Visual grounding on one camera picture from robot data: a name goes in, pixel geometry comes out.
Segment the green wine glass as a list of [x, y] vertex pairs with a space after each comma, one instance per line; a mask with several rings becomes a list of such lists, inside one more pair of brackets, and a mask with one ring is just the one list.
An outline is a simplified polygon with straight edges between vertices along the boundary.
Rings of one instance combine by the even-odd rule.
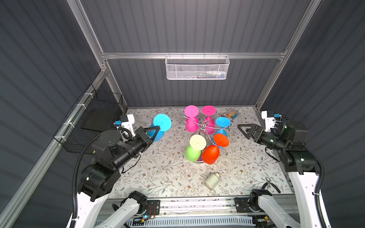
[[203, 136], [193, 135], [189, 140], [189, 146], [185, 150], [186, 159], [190, 162], [198, 161], [206, 145], [207, 142]]

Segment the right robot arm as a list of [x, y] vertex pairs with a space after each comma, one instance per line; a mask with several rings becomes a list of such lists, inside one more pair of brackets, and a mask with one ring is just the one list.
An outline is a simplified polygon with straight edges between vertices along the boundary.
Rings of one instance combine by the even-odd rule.
[[239, 124], [247, 138], [276, 151], [293, 186], [300, 221], [296, 222], [266, 189], [253, 189], [245, 199], [235, 198], [238, 212], [264, 212], [278, 228], [329, 228], [330, 222], [321, 194], [324, 166], [307, 148], [304, 124], [287, 121], [280, 135], [257, 124]]

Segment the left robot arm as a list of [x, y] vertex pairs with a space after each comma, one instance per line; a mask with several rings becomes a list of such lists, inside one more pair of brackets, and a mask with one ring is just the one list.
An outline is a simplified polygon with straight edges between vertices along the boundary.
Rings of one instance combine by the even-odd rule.
[[125, 173], [125, 164], [131, 159], [140, 159], [140, 154], [151, 146], [159, 131], [159, 126], [139, 127], [133, 133], [131, 129], [116, 125], [87, 144], [93, 147], [96, 158], [79, 172], [87, 147], [78, 157], [72, 180], [73, 209], [68, 227], [93, 227], [115, 183]]

